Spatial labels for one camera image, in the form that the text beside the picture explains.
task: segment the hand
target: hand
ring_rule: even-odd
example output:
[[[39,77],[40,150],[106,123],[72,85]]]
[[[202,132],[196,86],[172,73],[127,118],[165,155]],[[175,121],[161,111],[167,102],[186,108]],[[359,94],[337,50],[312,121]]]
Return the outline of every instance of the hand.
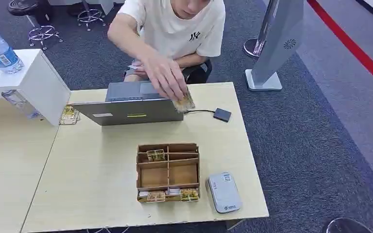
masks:
[[[158,93],[167,99],[182,100],[188,92],[187,84],[178,64],[171,59],[153,54],[141,60],[144,70]]]

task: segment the black cable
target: black cable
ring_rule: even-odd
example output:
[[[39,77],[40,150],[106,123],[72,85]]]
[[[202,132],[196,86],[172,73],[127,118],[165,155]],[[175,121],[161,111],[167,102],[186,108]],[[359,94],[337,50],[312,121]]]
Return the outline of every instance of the black cable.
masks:
[[[185,114],[193,113],[193,112],[209,112],[209,113],[215,113],[215,111],[211,111],[211,110],[189,110],[189,111],[186,111]]]

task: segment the portable wifi router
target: portable wifi router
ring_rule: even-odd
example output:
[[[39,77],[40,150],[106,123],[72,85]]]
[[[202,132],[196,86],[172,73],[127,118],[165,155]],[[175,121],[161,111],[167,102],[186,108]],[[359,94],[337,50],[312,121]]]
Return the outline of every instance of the portable wifi router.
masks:
[[[241,208],[241,198],[234,178],[229,172],[210,175],[208,185],[218,213],[228,213]]]

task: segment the laptop lid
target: laptop lid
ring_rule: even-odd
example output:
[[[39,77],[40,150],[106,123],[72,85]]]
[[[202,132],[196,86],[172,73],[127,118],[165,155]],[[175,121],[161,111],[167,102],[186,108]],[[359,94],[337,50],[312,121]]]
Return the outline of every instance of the laptop lid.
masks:
[[[79,103],[72,106],[102,126],[184,119],[184,114],[177,112],[172,101],[167,99]]]

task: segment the red line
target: red line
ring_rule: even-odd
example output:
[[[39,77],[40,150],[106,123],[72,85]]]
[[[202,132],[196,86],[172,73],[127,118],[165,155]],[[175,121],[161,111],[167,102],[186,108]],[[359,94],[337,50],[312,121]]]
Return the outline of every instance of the red line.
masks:
[[[317,0],[307,0],[312,9],[323,22],[338,37],[344,46],[361,62],[361,64],[373,75],[373,60],[345,33],[340,26],[330,17]]]

